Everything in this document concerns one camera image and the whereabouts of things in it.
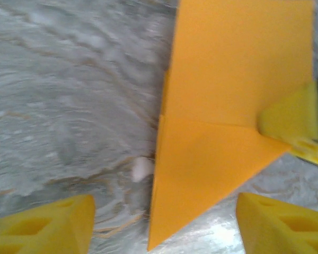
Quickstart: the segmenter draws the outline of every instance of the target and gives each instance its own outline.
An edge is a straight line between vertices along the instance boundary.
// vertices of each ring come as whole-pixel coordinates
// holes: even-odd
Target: triangular paper flap
[[[270,103],[312,80],[311,0],[182,0],[167,116],[255,127]]]
[[[0,253],[86,254],[95,205],[79,195],[0,219]]]
[[[255,129],[163,118],[148,249],[190,223],[289,148]]]
[[[318,254],[318,212],[240,193],[236,216],[247,254]]]

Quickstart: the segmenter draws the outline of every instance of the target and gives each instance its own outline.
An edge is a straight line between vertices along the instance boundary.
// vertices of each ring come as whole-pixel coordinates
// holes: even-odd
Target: marble surface
[[[90,253],[146,253],[162,77],[176,1],[0,0],[0,217],[80,193]],[[318,76],[318,1],[314,75]],[[151,253],[244,253],[236,194],[318,211],[318,167],[285,155]]]

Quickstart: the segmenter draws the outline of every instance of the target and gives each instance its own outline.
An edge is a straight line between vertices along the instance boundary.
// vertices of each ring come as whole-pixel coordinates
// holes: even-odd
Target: orange paper
[[[148,249],[289,149],[257,114],[312,80],[310,0],[181,0],[157,138]]]

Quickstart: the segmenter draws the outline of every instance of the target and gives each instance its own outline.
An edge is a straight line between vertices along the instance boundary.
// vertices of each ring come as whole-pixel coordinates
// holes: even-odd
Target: orange folded paper
[[[312,80],[310,0],[181,0],[157,140],[148,249],[289,146],[257,114]]]

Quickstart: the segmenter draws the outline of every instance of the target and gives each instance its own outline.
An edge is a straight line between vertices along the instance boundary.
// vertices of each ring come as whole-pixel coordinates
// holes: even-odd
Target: small white object
[[[147,176],[154,174],[154,163],[146,157],[137,157],[133,162],[132,181],[139,183]]]

